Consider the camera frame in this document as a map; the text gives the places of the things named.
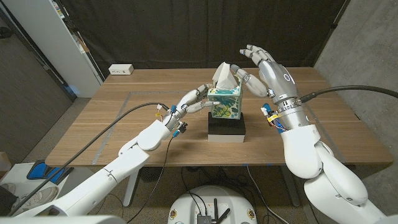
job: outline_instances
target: table leg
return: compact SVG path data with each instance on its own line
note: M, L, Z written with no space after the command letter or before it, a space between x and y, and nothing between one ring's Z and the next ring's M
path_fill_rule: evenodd
M129 183L127 184L126 193L124 194L124 199L123 199L124 207L128 207L131 205L132 198L134 197L134 193L138 185L138 173L139 172L135 172L131 174L129 177Z
M292 177L292 173L287 168L287 166L280 167L282 171L282 175L284 176L285 184L287 187L287 191L289 193L290 201L294 207L300 206L299 194L297 193L296 185L294 184L294 179Z

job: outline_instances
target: white tissue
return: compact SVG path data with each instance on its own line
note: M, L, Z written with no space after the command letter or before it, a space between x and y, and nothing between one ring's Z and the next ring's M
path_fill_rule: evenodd
M231 90L238 86L235 78L229 70L230 66L230 64L223 62L217 68L217 71L213 76L213 81L217 82L216 89Z

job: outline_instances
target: electrical outlet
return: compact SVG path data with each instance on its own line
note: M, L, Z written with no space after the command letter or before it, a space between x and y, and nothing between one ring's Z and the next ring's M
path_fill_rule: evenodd
M112 75L130 75L134 67L131 64L112 64L108 70Z

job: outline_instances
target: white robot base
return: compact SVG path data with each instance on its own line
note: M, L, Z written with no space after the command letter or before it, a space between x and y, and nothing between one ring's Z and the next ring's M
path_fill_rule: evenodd
M217 185L204 185L190 192L198 205L188 192L181 195L170 209L168 224L257 223L257 217L250 202L231 189ZM194 194L200 196L205 204Z

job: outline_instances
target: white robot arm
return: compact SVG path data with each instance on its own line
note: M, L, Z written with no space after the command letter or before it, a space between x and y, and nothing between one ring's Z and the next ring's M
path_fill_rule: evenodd
M295 82L285 67L260 47L247 45L240 53L251 58L268 89L236 65L231 70L243 79L256 96L272 98L286 129L281 133L286 165L296 176L309 179L304 185L312 204L338 223L375 223L386 217L368 200L361 179L340 163L332 150L320 141L314 124L309 124Z
M187 113L194 113L219 102L202 102L210 84L188 92L168 114L163 122L155 120L137 137L127 142L118 157L63 197L26 211L17 217L33 217L40 213L77 216L91 211L120 181L136 173L149 159L146 151L157 149L175 129L173 137L183 133L187 124L181 122Z

